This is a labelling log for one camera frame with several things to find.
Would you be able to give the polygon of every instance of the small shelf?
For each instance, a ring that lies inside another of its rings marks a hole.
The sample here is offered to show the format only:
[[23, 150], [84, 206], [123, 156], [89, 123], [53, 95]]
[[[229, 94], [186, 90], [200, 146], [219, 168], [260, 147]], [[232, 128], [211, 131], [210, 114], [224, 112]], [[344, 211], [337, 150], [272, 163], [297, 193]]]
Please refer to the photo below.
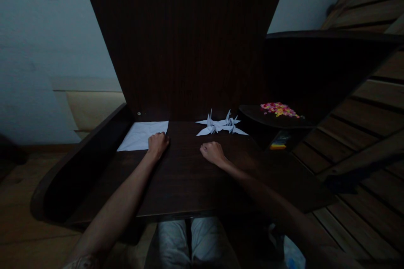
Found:
[[250, 119], [266, 126], [282, 129], [311, 129], [316, 126], [306, 119], [296, 117], [279, 116], [274, 113], [264, 115], [259, 105], [240, 105], [239, 110]]

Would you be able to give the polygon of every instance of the hand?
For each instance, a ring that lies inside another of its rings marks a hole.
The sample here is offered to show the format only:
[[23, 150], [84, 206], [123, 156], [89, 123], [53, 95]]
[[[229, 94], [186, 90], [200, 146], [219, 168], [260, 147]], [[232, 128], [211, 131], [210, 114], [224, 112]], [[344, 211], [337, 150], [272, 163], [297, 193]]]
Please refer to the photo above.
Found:
[[228, 162], [228, 159], [224, 156], [222, 145], [217, 142], [203, 143], [199, 150], [205, 159], [218, 167], [222, 167]]
[[147, 153], [150, 153], [157, 159], [160, 159], [163, 152], [167, 149], [169, 143], [170, 137], [166, 136], [165, 132], [158, 132], [149, 138], [149, 150]]

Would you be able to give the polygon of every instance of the origami crane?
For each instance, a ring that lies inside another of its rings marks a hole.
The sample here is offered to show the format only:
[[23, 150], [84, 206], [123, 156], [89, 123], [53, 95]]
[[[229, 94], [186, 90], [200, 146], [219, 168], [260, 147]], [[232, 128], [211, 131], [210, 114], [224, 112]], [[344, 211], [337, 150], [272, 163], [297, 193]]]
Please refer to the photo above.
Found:
[[240, 135], [241, 134], [248, 135], [244, 131], [242, 131], [236, 127], [236, 124], [238, 122], [240, 122], [240, 120], [237, 120], [237, 117], [238, 116], [236, 116], [235, 119], [230, 118], [230, 110], [229, 110], [229, 112], [227, 113], [227, 116], [226, 116], [226, 120], [214, 121], [214, 120], [212, 120], [212, 110], [210, 110], [210, 115], [209, 114], [207, 115], [207, 120], [195, 122], [195, 123], [207, 125], [207, 127], [202, 129], [199, 132], [199, 134], [197, 134], [197, 136], [209, 135], [214, 132], [219, 132], [221, 130], [227, 130], [231, 134], [238, 133]]

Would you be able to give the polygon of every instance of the leg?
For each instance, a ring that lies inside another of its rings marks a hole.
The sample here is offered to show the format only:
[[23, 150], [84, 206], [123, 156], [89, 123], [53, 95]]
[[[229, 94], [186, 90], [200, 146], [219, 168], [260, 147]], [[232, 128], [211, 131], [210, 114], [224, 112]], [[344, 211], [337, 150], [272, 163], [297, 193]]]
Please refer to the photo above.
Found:
[[236, 254], [218, 218], [194, 219], [191, 231], [194, 268], [240, 269]]
[[185, 221], [159, 223], [151, 241], [144, 268], [189, 269]]

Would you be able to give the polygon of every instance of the desk surface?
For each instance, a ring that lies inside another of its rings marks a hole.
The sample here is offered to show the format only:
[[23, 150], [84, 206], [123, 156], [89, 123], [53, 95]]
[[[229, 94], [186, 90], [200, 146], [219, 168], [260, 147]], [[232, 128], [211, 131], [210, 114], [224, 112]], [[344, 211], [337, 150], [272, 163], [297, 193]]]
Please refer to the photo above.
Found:
[[[219, 142], [227, 158], [239, 168], [270, 185], [303, 212], [335, 202], [335, 197], [292, 155], [263, 152], [249, 136], [225, 131], [196, 137], [204, 127], [194, 122], [169, 123], [170, 146], [152, 174], [137, 217], [257, 211], [242, 188], [200, 154], [200, 145], [211, 141]], [[92, 220], [145, 153], [117, 152], [68, 223]]]

